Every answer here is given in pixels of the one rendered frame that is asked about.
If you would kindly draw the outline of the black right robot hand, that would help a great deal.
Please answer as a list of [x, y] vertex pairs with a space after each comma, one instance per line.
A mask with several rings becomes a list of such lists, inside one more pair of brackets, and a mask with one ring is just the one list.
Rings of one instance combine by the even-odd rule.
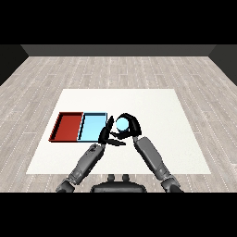
[[111, 134], [114, 137], [118, 137], [120, 140], [128, 138], [128, 137], [137, 137], [142, 134], [141, 126], [139, 124], [139, 121], [137, 118], [133, 115], [130, 115], [128, 113], [121, 114], [117, 119], [119, 118], [125, 118], [129, 122], [129, 130], [125, 133], [118, 134], [115, 132], [111, 132]]

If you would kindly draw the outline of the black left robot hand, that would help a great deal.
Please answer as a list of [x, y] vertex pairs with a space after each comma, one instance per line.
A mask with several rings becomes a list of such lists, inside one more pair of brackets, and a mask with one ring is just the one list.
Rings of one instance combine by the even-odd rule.
[[113, 117], [110, 117], [105, 127], [100, 131], [98, 142], [101, 145], [106, 145], [106, 144], [111, 144], [115, 146], [125, 145], [124, 142], [120, 142], [119, 140], [114, 140], [114, 139], [109, 138], [110, 131], [113, 127], [113, 124], [114, 124], [114, 119]]

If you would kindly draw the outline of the blue can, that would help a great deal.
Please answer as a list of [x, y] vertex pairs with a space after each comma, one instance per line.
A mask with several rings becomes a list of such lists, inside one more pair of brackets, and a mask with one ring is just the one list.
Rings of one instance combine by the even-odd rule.
[[125, 133], [129, 130], [129, 122], [126, 118], [118, 118], [116, 121], [118, 134]]

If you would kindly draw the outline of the light blue shallow open box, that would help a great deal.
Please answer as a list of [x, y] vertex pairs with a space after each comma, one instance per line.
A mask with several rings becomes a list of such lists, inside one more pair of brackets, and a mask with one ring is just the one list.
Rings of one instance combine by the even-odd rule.
[[85, 112], [82, 116], [77, 141], [79, 143], [97, 143], [106, 121], [106, 112]]

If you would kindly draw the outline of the red shallow open box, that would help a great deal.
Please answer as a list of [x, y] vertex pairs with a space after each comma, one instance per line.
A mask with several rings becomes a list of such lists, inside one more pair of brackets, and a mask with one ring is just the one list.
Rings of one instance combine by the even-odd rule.
[[76, 143], [82, 112], [60, 112], [49, 137], [51, 143]]

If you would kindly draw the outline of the dark grey robot body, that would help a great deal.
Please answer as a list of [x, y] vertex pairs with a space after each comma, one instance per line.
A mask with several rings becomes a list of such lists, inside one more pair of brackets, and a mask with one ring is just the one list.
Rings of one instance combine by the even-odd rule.
[[96, 184], [91, 193], [146, 193], [143, 185], [130, 181], [128, 174], [122, 175], [122, 181], [115, 181], [115, 175], [109, 174], [106, 182]]

